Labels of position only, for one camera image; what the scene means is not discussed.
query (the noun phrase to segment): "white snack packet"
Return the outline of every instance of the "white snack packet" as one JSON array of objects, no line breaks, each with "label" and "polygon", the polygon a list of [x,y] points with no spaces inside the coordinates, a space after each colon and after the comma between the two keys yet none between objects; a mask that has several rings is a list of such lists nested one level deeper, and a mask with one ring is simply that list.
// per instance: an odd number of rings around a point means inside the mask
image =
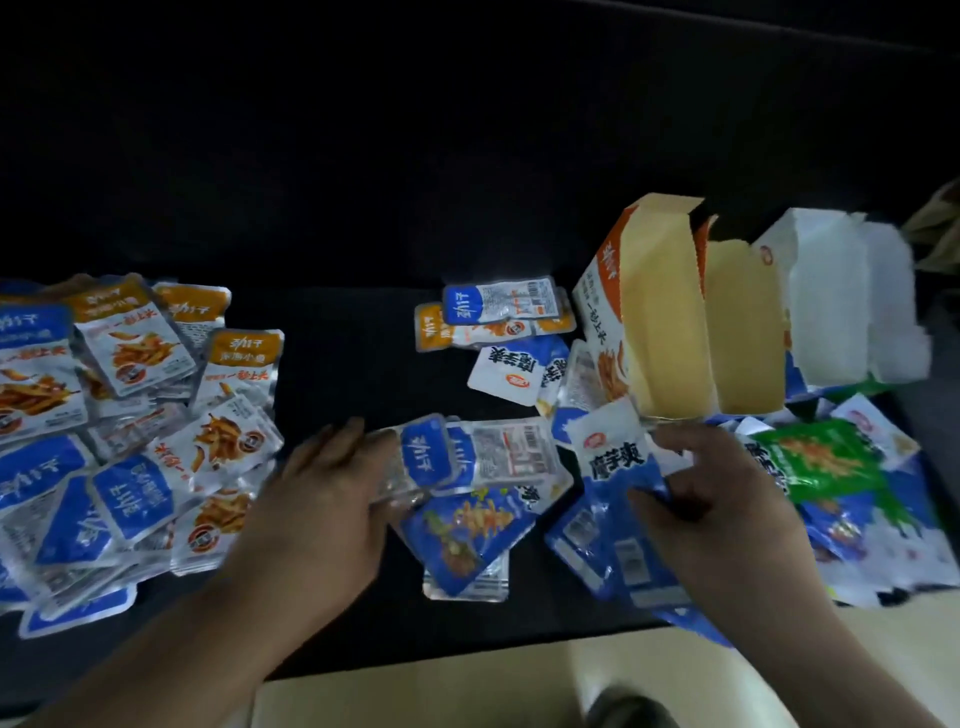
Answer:
[{"label": "white snack packet", "polygon": [[184,339],[136,276],[64,300],[103,382],[119,397],[197,369]]},{"label": "white snack packet", "polygon": [[64,305],[0,305],[0,449],[90,419],[70,352],[71,327]]},{"label": "white snack packet", "polygon": [[490,324],[507,319],[552,319],[560,315],[549,276],[444,288],[444,321],[453,325]]},{"label": "white snack packet", "polygon": [[103,467],[89,489],[110,531],[132,546],[204,497],[271,459],[283,438],[243,395],[218,404],[142,452]]}]

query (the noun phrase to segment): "green snack packet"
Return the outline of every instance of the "green snack packet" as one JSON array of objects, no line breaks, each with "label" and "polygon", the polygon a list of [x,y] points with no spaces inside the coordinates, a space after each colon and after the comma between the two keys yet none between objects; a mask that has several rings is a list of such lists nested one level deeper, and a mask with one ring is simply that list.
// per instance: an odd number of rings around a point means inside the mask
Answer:
[{"label": "green snack packet", "polygon": [[876,457],[844,420],[791,425],[752,436],[751,454],[794,503],[883,488]]}]

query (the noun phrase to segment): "beige floor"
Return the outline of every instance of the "beige floor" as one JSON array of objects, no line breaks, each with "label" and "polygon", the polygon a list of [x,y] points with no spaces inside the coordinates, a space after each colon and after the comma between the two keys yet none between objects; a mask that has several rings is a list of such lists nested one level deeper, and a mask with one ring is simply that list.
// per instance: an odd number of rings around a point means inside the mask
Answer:
[{"label": "beige floor", "polygon": [[[841,613],[934,714],[960,726],[960,592]],[[270,683],[252,726],[576,726],[612,683],[660,700],[684,728],[795,725],[737,653],[664,628]]]}]

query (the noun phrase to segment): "finger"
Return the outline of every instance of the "finger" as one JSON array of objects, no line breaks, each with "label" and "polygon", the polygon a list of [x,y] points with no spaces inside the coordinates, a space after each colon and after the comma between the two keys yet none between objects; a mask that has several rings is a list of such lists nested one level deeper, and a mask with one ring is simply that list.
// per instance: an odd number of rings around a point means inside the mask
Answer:
[{"label": "finger", "polygon": [[324,425],[319,432],[297,445],[287,458],[282,474],[292,476],[306,468],[331,437],[333,437],[333,425]]},{"label": "finger", "polygon": [[363,418],[351,417],[317,453],[313,464],[321,468],[332,468],[349,458],[363,439]]}]

